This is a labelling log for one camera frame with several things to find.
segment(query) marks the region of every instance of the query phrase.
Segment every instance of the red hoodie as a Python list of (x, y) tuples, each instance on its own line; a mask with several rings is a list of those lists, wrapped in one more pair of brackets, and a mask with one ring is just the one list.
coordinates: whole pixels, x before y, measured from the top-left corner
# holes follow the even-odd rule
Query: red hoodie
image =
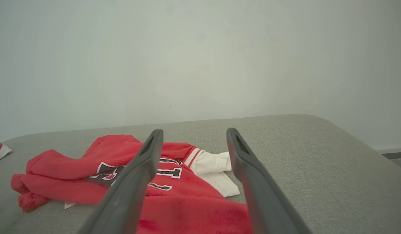
[[(11, 187), (22, 194), (24, 211), (51, 199), (97, 204), (142, 145), (133, 136), (103, 136), (77, 160), (51, 149), (31, 159), (25, 175), (13, 175)], [(138, 233), (252, 233), (246, 204), (227, 201), (187, 166), (199, 152), (187, 143), (163, 144)]]

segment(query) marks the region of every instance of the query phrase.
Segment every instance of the fabric surface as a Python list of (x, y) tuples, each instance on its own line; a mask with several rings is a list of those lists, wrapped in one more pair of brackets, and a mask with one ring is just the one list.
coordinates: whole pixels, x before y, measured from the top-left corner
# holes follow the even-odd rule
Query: fabric surface
[[(80, 158), (100, 136), (133, 135), (144, 141), (157, 128), (165, 142), (187, 142), (210, 153), (227, 151), (235, 127), (314, 233), (401, 233), (401, 168), (334, 124), (310, 115), (205, 120), (21, 136), (4, 142), (0, 160), (0, 233), (75, 233), (93, 206), (64, 210), (51, 201), (22, 212), (13, 174), (48, 149)], [(239, 182), (229, 173), (230, 178)], [(245, 202), (244, 192), (229, 200)]]

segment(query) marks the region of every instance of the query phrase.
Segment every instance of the clothing tag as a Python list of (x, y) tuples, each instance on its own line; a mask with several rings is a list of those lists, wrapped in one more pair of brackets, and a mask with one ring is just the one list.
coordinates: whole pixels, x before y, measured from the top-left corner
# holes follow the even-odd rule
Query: clothing tag
[(74, 205), (76, 205), (76, 203), (71, 203), (71, 202), (65, 201), (65, 209), (68, 209), (69, 207), (72, 207)]

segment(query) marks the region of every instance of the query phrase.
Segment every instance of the gray upholstery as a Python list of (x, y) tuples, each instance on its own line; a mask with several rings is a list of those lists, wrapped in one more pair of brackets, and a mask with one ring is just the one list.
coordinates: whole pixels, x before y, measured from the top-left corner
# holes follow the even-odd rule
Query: gray upholstery
[[(22, 212), (11, 176), (25, 172), (27, 161), (45, 150), (80, 158), (97, 137), (126, 134), (144, 141), (161, 128), (166, 142), (188, 142), (219, 153), (227, 151), (228, 127), (239, 130), (315, 233), (401, 233), (401, 168), (329, 121), (298, 114), (49, 132), (8, 140), (4, 144), (13, 153), (0, 160), (0, 233), (75, 233), (92, 211), (93, 206), (80, 204), (64, 210), (63, 202), (52, 201)], [(244, 197), (230, 200), (244, 202)]]

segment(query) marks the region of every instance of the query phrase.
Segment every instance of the red jersey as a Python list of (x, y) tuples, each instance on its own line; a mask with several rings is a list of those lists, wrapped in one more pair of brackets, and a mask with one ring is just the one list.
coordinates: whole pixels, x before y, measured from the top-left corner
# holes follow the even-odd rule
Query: red jersey
[[(80, 159), (48, 150), (13, 175), (19, 205), (30, 211), (51, 199), (97, 204), (143, 144), (133, 136), (98, 138)], [(147, 187), (137, 233), (252, 233), (246, 204), (227, 201), (188, 167), (200, 152), (164, 143), (157, 175)]]

